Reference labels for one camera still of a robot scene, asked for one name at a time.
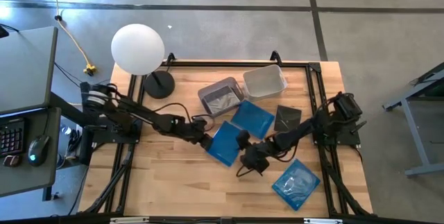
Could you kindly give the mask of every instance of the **concrete floor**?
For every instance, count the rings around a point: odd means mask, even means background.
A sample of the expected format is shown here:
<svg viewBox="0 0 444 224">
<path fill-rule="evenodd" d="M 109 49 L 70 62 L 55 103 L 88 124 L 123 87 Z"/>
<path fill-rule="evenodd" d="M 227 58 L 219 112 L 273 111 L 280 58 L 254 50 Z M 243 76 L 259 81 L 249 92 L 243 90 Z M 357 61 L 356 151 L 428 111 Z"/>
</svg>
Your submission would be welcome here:
<svg viewBox="0 0 444 224">
<path fill-rule="evenodd" d="M 45 5 L 54 0 L 3 0 L 23 1 Z M 122 4 L 310 6 L 309 0 L 60 1 L 108 3 L 114 4 L 114 9 Z M 317 4 L 343 8 L 444 7 L 443 0 L 317 0 Z M 110 77 L 112 36 L 130 23 L 154 28 L 162 36 L 166 52 L 174 52 L 178 58 L 265 60 L 276 49 L 285 60 L 320 60 L 314 21 L 307 11 L 104 10 L 100 5 L 98 8 L 101 9 L 62 11 L 67 27 L 99 68 L 97 75 L 93 78 L 83 75 L 84 61 L 62 31 L 56 56 L 65 69 L 91 83 Z M 21 30 L 55 26 L 55 13 L 52 8 L 1 7 L 0 22 Z M 420 164 L 413 138 L 401 109 L 386 113 L 381 108 L 387 100 L 408 89 L 410 80 L 444 60 L 443 15 L 322 12 L 319 17 L 328 60 L 339 61 L 345 88 L 356 95 L 368 120 L 360 136 L 374 212 L 384 217 L 443 222 L 444 174 L 413 179 L 404 176 L 405 169 Z M 67 101 L 80 102 L 77 88 L 57 70 L 53 90 Z M 0 198 L 1 206 L 24 207 L 20 212 L 2 207 L 0 219 L 67 214 L 82 175 L 83 168 L 58 171 L 54 188 L 63 198 L 55 202 L 40 202 L 42 190 Z"/>
</svg>

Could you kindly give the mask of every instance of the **clear plastic bag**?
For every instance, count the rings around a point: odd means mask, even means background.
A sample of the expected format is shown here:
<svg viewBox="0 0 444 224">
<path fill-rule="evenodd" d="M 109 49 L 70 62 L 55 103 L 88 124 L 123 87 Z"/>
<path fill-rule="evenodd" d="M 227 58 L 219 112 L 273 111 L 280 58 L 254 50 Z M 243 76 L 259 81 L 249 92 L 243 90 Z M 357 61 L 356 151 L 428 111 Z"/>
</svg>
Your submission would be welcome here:
<svg viewBox="0 0 444 224">
<path fill-rule="evenodd" d="M 209 94 L 204 97 L 204 99 L 212 114 L 236 106 L 241 102 L 234 91 L 228 86 Z"/>
<path fill-rule="evenodd" d="M 273 184 L 272 188 L 278 193 L 294 210 L 298 210 L 320 180 L 299 160 L 284 172 Z"/>
</svg>

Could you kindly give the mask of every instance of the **lamp base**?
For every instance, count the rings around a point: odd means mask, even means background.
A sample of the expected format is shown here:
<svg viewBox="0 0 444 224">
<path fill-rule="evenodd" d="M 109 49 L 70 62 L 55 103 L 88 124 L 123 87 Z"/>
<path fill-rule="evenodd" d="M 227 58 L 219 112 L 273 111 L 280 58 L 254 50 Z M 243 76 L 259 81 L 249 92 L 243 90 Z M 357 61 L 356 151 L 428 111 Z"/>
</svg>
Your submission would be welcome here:
<svg viewBox="0 0 444 224">
<path fill-rule="evenodd" d="M 144 82 L 145 92 L 153 98 L 162 99 L 173 93 L 174 87 L 173 76 L 166 71 L 154 71 Z"/>
</svg>

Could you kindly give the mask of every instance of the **white cable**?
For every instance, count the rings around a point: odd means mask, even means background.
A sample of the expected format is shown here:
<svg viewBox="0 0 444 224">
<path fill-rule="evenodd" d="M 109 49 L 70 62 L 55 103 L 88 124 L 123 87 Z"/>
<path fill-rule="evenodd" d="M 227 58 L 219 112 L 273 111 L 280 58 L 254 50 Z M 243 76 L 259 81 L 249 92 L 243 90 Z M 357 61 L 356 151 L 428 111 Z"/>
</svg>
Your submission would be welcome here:
<svg viewBox="0 0 444 224">
<path fill-rule="evenodd" d="M 57 16 L 60 16 L 60 12 L 59 12 L 59 8 L 58 8 L 58 0 L 55 0 L 55 4 L 57 6 Z M 82 50 L 82 48 L 78 45 L 76 39 L 73 37 L 73 35 L 71 35 L 71 33 L 69 33 L 69 31 L 62 25 L 62 23 L 60 22 L 60 20 L 57 20 L 58 24 L 60 25 L 60 27 L 68 34 L 68 36 L 72 39 L 72 42 L 74 42 L 74 44 L 77 46 L 77 49 L 82 53 L 83 57 L 85 58 L 86 64 L 87 65 L 91 65 L 91 63 L 88 60 L 88 57 L 86 56 L 85 52 Z"/>
</svg>

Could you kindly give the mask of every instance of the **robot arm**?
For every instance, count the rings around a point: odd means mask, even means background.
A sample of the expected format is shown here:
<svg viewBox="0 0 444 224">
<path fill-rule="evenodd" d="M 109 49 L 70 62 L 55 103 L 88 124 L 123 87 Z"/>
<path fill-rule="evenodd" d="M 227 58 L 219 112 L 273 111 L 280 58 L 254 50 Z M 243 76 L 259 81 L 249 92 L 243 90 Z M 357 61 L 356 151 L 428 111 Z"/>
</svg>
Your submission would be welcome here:
<svg viewBox="0 0 444 224">
<path fill-rule="evenodd" d="M 212 145 L 212 137 L 205 133 L 207 122 L 202 117 L 193 118 L 187 123 L 182 116 L 158 114 L 121 95 L 115 85 L 93 85 L 84 106 L 90 111 L 104 114 L 117 126 L 116 131 L 121 135 L 132 131 L 136 118 L 150 124 L 161 135 L 177 137 L 192 144 L 199 143 L 205 150 Z"/>
<path fill-rule="evenodd" d="M 328 105 L 333 103 L 335 111 L 329 112 Z M 352 94 L 343 94 L 339 92 L 335 97 L 330 98 L 326 104 L 319 107 L 314 116 L 302 122 L 297 128 L 288 132 L 281 132 L 271 137 L 265 138 L 264 141 L 252 144 L 248 141 L 250 135 L 245 130 L 241 131 L 237 137 L 237 143 L 241 150 L 245 149 L 245 154 L 241 155 L 241 163 L 247 169 L 256 170 L 258 173 L 262 172 L 269 166 L 267 157 L 272 157 L 281 162 L 290 162 L 294 154 L 296 154 L 296 147 L 301 138 L 313 133 L 317 144 L 320 146 L 336 144 L 338 136 L 353 135 L 362 127 L 365 122 L 355 126 L 356 121 L 359 120 L 362 111 L 356 104 Z M 294 154 L 289 160 L 282 160 L 282 158 L 295 148 Z M 348 191 L 332 164 L 329 162 L 324 148 L 319 150 L 321 166 L 326 170 L 335 185 L 345 196 L 345 200 L 355 214 L 369 215 L 359 203 L 353 198 Z"/>
</svg>

